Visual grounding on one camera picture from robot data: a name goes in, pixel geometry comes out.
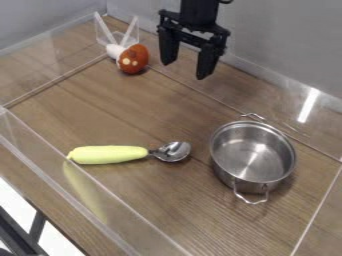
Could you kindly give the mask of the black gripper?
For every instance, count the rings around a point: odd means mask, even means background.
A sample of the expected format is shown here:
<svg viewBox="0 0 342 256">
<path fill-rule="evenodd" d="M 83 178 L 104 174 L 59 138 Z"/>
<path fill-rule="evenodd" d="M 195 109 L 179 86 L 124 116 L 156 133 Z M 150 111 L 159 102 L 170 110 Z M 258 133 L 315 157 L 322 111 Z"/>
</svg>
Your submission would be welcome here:
<svg viewBox="0 0 342 256">
<path fill-rule="evenodd" d="M 200 48 L 198 54 L 196 78 L 204 79 L 212 74 L 219 57 L 226 51 L 227 38 L 231 32 L 216 24 L 218 10 L 180 10 L 179 12 L 162 9 L 159 52 L 164 65 L 178 58 L 182 42 Z"/>
</svg>

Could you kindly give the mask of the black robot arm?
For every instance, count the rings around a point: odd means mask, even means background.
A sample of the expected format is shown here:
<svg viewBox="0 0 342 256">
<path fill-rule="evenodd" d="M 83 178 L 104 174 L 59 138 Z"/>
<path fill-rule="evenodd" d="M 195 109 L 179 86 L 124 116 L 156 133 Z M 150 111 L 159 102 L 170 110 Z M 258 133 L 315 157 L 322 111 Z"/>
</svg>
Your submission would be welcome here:
<svg viewBox="0 0 342 256">
<path fill-rule="evenodd" d="M 199 49 L 196 79 L 202 80 L 215 70 L 216 63 L 226 51 L 231 32 L 216 24 L 220 4 L 234 0 L 180 0 L 180 11 L 162 9 L 158 14 L 160 61 L 164 65 L 178 59 L 180 43 Z"/>
</svg>

